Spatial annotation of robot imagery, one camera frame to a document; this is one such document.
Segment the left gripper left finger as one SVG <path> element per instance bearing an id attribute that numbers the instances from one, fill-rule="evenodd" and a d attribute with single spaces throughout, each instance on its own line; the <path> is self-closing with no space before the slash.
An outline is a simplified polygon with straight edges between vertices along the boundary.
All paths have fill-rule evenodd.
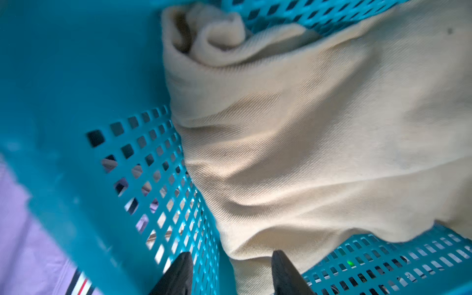
<path id="1" fill-rule="evenodd" d="M 192 255 L 180 253 L 149 295 L 191 295 L 193 267 Z"/>

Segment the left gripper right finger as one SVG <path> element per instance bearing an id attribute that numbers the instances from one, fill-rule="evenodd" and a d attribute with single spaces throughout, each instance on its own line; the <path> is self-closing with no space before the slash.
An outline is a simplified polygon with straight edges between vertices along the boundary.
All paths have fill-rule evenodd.
<path id="1" fill-rule="evenodd" d="M 313 295 L 310 286 L 283 251 L 272 253 L 271 266 L 275 295 Z"/>

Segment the purple striped pants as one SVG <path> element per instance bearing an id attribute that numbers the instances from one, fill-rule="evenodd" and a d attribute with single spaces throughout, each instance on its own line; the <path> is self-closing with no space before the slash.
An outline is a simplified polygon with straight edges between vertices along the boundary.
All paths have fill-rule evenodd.
<path id="1" fill-rule="evenodd" d="M 1 162 L 1 294 L 100 295 L 28 210 L 30 195 Z"/>

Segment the tan long pants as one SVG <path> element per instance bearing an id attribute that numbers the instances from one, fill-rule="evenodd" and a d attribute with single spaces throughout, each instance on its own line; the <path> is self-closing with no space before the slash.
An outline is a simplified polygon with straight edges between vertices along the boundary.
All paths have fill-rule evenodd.
<path id="1" fill-rule="evenodd" d="M 187 170 L 240 295 L 270 258 L 309 270 L 345 239 L 472 235 L 472 4 L 409 1 L 323 37 L 252 34 L 195 3 L 162 13 L 165 78 Z"/>

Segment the teal plastic basket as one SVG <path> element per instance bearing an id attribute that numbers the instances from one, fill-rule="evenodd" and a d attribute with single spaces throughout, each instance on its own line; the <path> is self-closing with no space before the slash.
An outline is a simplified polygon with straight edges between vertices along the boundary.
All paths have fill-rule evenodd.
<path id="1" fill-rule="evenodd" d="M 170 120 L 160 11 L 191 1 L 1 1 L 1 156 L 79 269 L 46 294 L 147 295 L 181 252 L 192 295 L 236 295 Z M 250 30 L 328 35 L 406 1 L 208 1 Z M 315 295 L 471 295 L 472 241 L 355 235 L 310 268 Z"/>

